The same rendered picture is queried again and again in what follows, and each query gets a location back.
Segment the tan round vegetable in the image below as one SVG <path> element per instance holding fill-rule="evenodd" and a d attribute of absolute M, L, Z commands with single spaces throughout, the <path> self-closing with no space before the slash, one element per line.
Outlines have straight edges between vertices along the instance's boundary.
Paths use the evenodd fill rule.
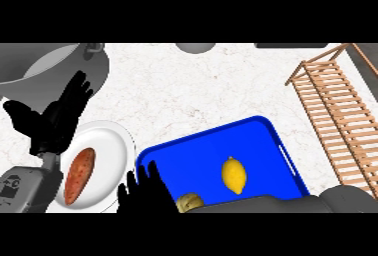
<path fill-rule="evenodd" d="M 204 200 L 195 193 L 188 193 L 179 197 L 176 206 L 181 213 L 186 213 L 189 210 L 204 206 Z"/>

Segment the grey metal pot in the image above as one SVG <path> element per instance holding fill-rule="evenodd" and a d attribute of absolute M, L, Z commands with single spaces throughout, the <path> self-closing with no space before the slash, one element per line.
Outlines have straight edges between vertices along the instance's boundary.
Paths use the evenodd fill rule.
<path fill-rule="evenodd" d="M 79 70 L 98 92 L 110 74 L 104 43 L 0 43 L 0 95 L 6 98 L 48 104 Z"/>

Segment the orange sweet potato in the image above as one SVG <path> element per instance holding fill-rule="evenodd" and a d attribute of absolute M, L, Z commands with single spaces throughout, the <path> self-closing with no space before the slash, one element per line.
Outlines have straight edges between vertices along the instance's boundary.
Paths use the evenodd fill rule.
<path fill-rule="evenodd" d="M 86 148 L 71 163 L 65 181 L 65 204 L 73 205 L 80 197 L 95 169 L 96 152 L 93 148 Z"/>

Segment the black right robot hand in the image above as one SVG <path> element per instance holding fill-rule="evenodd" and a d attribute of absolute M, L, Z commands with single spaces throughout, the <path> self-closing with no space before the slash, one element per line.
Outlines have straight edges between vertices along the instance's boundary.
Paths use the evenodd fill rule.
<path fill-rule="evenodd" d="M 127 172 L 127 182 L 119 185 L 119 213 L 178 214 L 179 209 L 166 183 L 161 180 L 155 161 Z"/>

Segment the white plate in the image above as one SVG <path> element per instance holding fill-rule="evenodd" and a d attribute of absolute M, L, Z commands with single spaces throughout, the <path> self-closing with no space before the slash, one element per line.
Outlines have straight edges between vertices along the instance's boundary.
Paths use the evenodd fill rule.
<path fill-rule="evenodd" d="M 65 204 L 65 185 L 61 185 L 49 213 L 102 213 L 117 206 L 119 185 L 126 182 L 127 172 L 135 170 L 136 145 L 127 129 L 113 121 L 93 121 L 77 128 L 70 148 L 61 155 L 64 177 L 79 153 L 88 148 L 95 150 L 89 182 L 71 205 Z"/>

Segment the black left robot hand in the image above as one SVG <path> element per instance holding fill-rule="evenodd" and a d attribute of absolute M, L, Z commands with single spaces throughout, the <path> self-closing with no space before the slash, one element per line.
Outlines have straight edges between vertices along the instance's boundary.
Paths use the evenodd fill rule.
<path fill-rule="evenodd" d="M 61 155 L 67 151 L 92 95 L 93 89 L 88 75 L 79 71 L 59 99 L 49 104 L 43 113 L 34 111 L 17 100 L 3 103 L 14 129 L 31 139 L 31 155 L 39 156 L 46 152 Z"/>

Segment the blue plastic tray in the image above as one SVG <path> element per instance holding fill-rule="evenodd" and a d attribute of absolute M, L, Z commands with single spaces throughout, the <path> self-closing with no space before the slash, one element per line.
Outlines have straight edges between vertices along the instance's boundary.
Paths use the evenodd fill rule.
<path fill-rule="evenodd" d="M 247 172 L 241 193 L 226 187 L 222 167 L 237 159 Z M 271 195 L 297 199 L 310 194 L 269 119 L 253 116 L 147 148 L 136 164 L 155 163 L 175 198 L 200 195 L 207 205 Z"/>

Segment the dark grey flat object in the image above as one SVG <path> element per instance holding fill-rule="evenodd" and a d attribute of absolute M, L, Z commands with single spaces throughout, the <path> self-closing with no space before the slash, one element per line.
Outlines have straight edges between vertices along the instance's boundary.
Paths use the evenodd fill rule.
<path fill-rule="evenodd" d="M 259 49 L 325 48 L 328 43 L 256 43 Z"/>

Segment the wooden tiered shelf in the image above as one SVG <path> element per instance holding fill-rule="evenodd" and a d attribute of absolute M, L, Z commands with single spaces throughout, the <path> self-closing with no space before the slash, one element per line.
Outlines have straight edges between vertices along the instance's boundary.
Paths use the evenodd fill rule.
<path fill-rule="evenodd" d="M 378 120 L 337 63 L 349 46 L 377 71 L 358 45 L 343 43 L 300 62 L 285 85 L 294 86 L 340 183 L 378 200 Z"/>

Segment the yellow squash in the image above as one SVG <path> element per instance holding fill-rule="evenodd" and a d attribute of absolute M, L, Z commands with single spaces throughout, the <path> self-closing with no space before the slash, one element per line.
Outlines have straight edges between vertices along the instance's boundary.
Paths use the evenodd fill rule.
<path fill-rule="evenodd" d="M 222 166 L 222 181 L 228 189 L 241 195 L 247 184 L 247 171 L 243 163 L 229 157 Z"/>

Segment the grey round object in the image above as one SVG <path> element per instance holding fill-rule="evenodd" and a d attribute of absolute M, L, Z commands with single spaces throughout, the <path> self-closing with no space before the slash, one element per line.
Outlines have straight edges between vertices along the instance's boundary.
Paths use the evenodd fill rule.
<path fill-rule="evenodd" d="M 215 43 L 178 43 L 178 48 L 189 54 L 203 54 L 209 52 L 216 44 Z"/>

